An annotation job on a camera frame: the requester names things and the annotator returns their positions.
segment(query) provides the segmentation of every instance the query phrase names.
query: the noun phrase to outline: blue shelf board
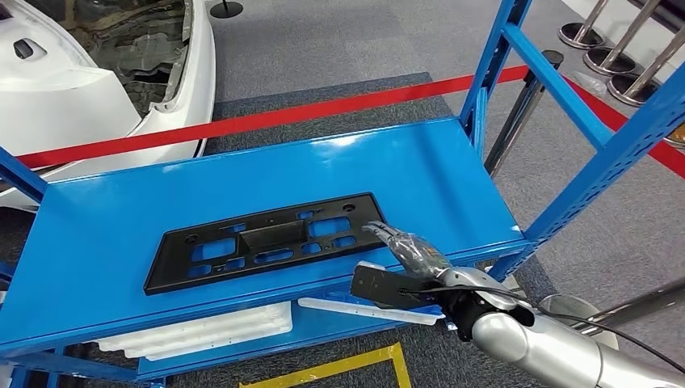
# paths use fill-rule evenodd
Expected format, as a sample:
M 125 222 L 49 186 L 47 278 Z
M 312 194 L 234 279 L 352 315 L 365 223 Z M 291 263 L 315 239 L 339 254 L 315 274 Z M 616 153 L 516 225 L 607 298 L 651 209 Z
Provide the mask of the blue shelf board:
M 349 284 L 360 260 L 398 269 L 380 248 L 143 293 L 168 230 L 361 192 L 461 262 L 527 243 L 456 118 L 69 179 L 36 215 L 0 310 L 0 356 L 320 293 Z

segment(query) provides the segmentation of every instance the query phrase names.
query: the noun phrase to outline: black plastic panel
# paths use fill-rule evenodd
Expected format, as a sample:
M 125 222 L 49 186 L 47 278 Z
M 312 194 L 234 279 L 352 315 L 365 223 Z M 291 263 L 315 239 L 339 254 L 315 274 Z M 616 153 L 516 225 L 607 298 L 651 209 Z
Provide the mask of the black plastic panel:
M 165 293 L 384 246 L 361 227 L 385 221 L 371 193 L 164 233 L 143 290 Z

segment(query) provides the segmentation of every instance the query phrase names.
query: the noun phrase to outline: red rope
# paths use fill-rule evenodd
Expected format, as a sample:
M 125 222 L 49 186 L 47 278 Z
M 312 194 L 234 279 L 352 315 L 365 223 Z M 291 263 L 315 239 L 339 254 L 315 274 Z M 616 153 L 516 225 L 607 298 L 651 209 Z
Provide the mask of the red rope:
M 523 78 L 526 73 L 526 66 L 516 66 L 504 69 L 500 74 L 498 82 L 516 81 Z M 256 129 L 276 125 L 292 124 L 299 121 L 317 119 L 319 117 L 339 115 L 362 109 L 377 108 L 393 103 L 404 103 L 414 99 L 424 99 L 435 95 L 464 91 L 471 86 L 472 81 L 472 75 L 445 79 L 443 81 L 429 82 L 421 85 L 400 87 L 389 91 L 377 91 L 364 95 L 355 95 L 342 99 L 332 99 L 320 103 L 300 105 L 293 108 L 278 109 L 255 115 L 234 117 L 186 128 L 99 141 L 80 146 L 74 145 L 58 150 L 34 154 L 25 154 L 19 156 L 19 160 L 30 168 L 46 167 L 54 164 L 75 162 L 82 159 L 97 158 L 157 146 L 166 146 L 206 137 L 254 131 Z
M 618 131 L 628 118 L 620 114 L 617 110 L 595 97 L 570 79 L 566 81 L 580 95 L 583 101 L 599 117 L 599 119 L 610 129 Z M 669 170 L 680 175 L 685 179 L 685 154 L 674 147 L 660 141 L 650 152 L 649 156 L 666 166 Z

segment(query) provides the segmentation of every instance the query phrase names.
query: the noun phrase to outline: gray carpet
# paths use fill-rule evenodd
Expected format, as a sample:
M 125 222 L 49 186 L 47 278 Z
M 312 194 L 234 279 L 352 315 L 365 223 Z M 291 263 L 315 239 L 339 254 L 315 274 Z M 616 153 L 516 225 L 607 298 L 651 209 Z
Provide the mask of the gray carpet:
M 249 109 L 271 109 L 303 101 L 304 91 L 350 82 L 394 78 L 428 72 L 433 79 L 471 74 L 499 1 L 467 0 L 254 0 L 242 15 L 213 20 L 216 37 L 218 115 L 245 114 Z M 589 73 L 582 53 L 565 47 L 556 38 L 564 23 L 580 18 L 559 0 L 537 0 L 529 11 L 524 31 L 541 49 L 566 55 L 561 72 Z M 520 64 L 512 55 L 508 65 Z M 412 78 L 408 82 L 421 82 Z M 510 111 L 519 84 L 499 86 L 488 111 L 488 144 Z M 271 106 L 248 107 L 249 99 L 280 95 Z M 309 96 L 316 100 L 322 96 Z M 460 110 L 463 94 L 446 95 L 444 103 Z M 622 112 L 631 109 L 608 100 Z M 416 120 L 422 115 L 447 112 L 443 102 L 390 108 L 378 117 L 370 112 L 308 124 L 301 132 L 268 129 L 263 133 L 213 141 L 208 152 L 234 150 L 295 138 L 320 136 L 327 131 L 353 130 L 359 126 Z M 240 105 L 245 111 L 239 112 Z M 496 184 L 512 213 L 527 226 L 594 153 L 568 117 L 548 96 L 543 98 L 517 146 L 512 150 Z M 609 307 L 667 281 L 685 276 L 682 236 L 685 207 L 679 199 L 685 181 L 651 158 L 640 161 L 602 194 L 576 221 L 538 252 L 539 263 L 527 264 L 519 283 L 534 294 L 556 288 L 583 297 L 599 308 Z M 21 235 L 24 221 L 2 219 L 5 257 L 20 246 L 5 236 Z M 685 362 L 680 339 L 685 336 L 683 309 L 671 310 L 624 329 Z M 354 352 L 364 352 L 401 341 L 414 386 L 536 386 L 529 378 L 494 361 L 487 361 L 454 335 L 437 328 L 406 327 L 376 335 L 347 339 L 306 351 L 271 356 L 260 361 L 188 373 L 172 386 L 236 386 L 279 373 L 321 364 Z M 652 360 L 621 344 L 629 353 Z M 370 378 L 387 374 L 383 365 L 345 373 L 313 386 L 367 386 Z

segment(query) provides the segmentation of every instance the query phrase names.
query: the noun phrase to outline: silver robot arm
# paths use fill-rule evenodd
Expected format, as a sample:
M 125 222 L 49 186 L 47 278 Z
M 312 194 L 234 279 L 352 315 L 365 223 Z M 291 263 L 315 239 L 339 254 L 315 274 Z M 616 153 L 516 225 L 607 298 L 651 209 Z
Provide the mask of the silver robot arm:
M 373 232 L 407 272 L 446 287 L 506 288 L 475 268 L 453 268 L 427 241 L 372 222 Z M 513 298 L 475 291 L 472 302 L 440 301 L 443 312 L 485 354 L 511 364 L 553 388 L 685 388 L 685 375 L 646 364 L 594 341 Z

